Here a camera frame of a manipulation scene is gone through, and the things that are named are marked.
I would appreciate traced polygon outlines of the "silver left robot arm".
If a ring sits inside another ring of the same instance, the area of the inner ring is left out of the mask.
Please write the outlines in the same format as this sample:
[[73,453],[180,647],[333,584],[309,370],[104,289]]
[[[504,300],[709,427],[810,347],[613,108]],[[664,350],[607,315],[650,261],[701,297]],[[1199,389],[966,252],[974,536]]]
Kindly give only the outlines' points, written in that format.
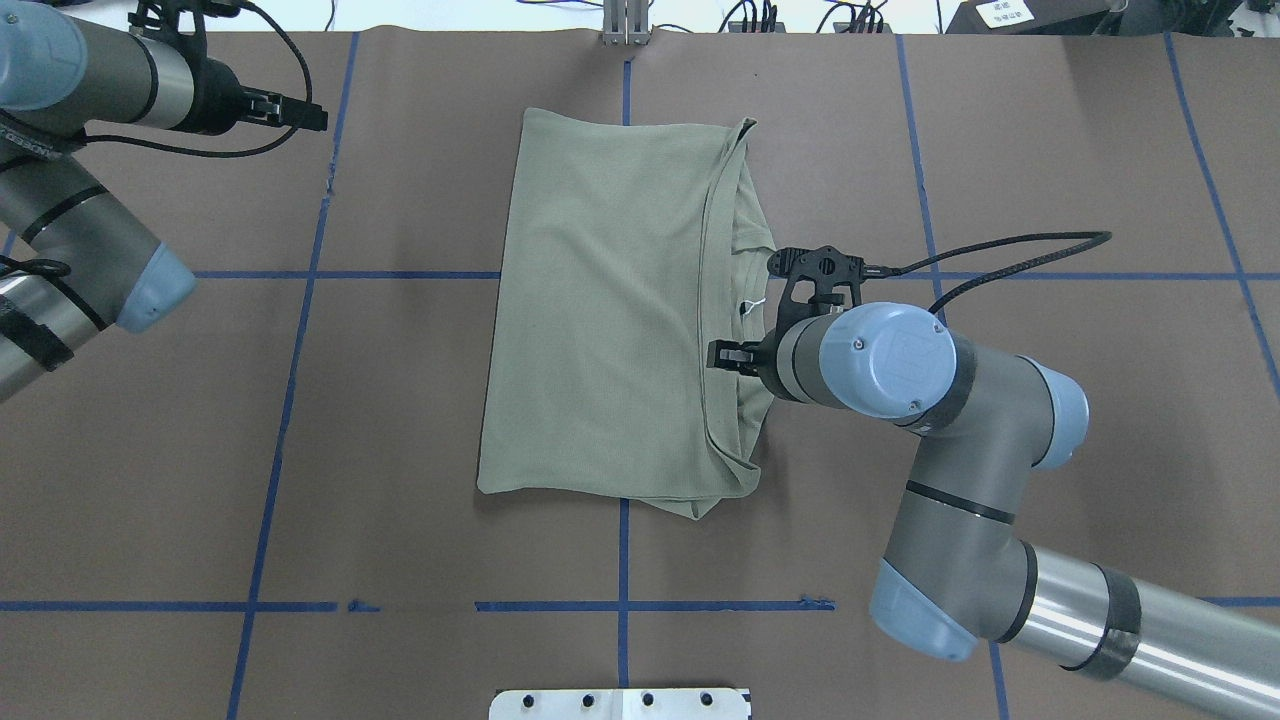
[[[297,60],[303,97],[243,85],[210,56],[206,22],[250,12]],[[61,12],[54,3],[3,4],[3,224],[33,255],[3,255],[1,395],[10,398],[68,364],[110,327],[142,333],[184,302],[195,273],[92,173],[77,152],[145,138],[91,135],[93,120],[219,136],[242,123],[280,136],[325,131],[326,110],[293,38],[251,1],[140,1],[127,29]]]

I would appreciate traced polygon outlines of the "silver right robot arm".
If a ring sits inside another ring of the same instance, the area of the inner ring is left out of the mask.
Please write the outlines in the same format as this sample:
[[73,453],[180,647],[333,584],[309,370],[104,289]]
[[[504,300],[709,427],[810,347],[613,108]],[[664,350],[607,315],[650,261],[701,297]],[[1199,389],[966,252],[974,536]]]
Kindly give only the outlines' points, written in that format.
[[1030,474],[1088,432],[1073,378],[892,302],[781,316],[762,340],[713,340],[707,365],[919,439],[870,600],[886,635],[947,661],[993,641],[1216,717],[1277,716],[1275,625],[1015,536]]

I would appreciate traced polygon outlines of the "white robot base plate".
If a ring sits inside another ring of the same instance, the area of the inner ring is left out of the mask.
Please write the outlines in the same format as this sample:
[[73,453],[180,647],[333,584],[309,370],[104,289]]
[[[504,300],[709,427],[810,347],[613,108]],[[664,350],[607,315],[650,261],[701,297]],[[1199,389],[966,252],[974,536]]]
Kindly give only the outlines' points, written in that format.
[[748,689],[512,689],[492,700],[489,719],[753,719]]

